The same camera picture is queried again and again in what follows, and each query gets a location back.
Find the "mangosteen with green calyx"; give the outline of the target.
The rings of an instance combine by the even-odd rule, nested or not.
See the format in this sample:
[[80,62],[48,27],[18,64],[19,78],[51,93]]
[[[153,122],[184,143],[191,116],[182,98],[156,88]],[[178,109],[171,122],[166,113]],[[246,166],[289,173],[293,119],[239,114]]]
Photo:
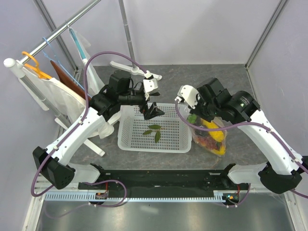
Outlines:
[[190,124],[193,124],[193,125],[196,125],[196,126],[200,126],[200,118],[197,115],[195,115],[195,114],[188,115],[187,121]]

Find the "clear zip top bag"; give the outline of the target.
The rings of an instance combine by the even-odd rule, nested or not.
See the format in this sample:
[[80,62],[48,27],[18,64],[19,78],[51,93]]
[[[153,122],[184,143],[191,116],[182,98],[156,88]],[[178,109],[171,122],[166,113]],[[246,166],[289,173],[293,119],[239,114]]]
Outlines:
[[[206,129],[217,129],[224,127],[220,118],[215,117],[211,122],[208,122],[195,114],[183,116],[187,122],[195,126]],[[226,137],[227,131],[203,131],[189,127],[192,133],[193,141],[207,151],[224,156],[226,153]]]

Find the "yellow mango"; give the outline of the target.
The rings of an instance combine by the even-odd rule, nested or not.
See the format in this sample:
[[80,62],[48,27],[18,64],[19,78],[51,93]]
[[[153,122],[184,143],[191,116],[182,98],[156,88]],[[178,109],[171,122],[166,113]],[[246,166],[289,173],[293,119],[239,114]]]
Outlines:
[[[202,124],[208,129],[217,129],[218,126],[215,122],[208,122],[206,120],[202,121]],[[209,131],[209,135],[217,142],[222,142],[224,140],[224,133],[222,131]]]
[[221,146],[218,150],[217,149],[211,149],[211,153],[216,154],[218,156],[223,156],[226,153],[226,147]]

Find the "purple grape bunch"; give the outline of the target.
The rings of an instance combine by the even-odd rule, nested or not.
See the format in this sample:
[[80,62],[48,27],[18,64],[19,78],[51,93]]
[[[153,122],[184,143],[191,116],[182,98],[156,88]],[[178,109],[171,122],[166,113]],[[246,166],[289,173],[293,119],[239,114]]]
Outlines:
[[194,140],[197,144],[201,145],[204,148],[207,148],[209,150],[211,149],[219,149],[220,143],[215,141],[211,136],[207,137],[199,137],[197,136]]

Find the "dark mangosteen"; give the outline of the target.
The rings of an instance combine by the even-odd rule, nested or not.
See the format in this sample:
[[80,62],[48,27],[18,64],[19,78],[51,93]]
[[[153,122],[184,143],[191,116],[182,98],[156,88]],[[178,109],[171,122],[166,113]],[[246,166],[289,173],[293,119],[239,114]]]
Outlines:
[[195,133],[196,136],[199,136],[199,137],[209,136],[208,131],[205,131],[205,130],[194,129],[194,133]]

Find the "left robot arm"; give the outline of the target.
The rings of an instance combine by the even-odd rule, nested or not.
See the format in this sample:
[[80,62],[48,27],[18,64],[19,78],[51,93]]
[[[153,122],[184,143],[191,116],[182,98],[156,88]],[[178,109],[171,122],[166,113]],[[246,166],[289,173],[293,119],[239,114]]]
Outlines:
[[123,105],[139,107],[145,120],[162,116],[164,112],[158,109],[156,103],[148,105],[150,96],[159,95],[156,78],[146,73],[139,89],[130,84],[133,81],[130,74],[123,70],[115,71],[98,94],[92,96],[86,103],[86,108],[59,138],[46,148],[37,147],[33,151],[35,165],[52,186],[61,190],[73,180],[87,181],[95,189],[105,185],[105,176],[100,174],[93,165],[75,167],[70,159],[76,150],[90,135],[100,128],[106,128],[107,122]]

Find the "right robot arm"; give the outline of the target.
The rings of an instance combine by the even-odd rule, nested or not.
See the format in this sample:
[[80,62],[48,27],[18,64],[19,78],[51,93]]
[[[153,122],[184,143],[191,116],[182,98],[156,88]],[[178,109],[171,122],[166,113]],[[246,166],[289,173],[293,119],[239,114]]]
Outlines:
[[241,166],[230,164],[220,177],[221,186],[232,189],[237,184],[261,184],[281,194],[295,189],[308,171],[308,158],[297,153],[270,124],[258,102],[246,91],[231,95],[217,78],[210,78],[197,88],[186,86],[181,95],[190,112],[206,121],[220,117],[231,128],[243,131],[264,154],[267,162]]

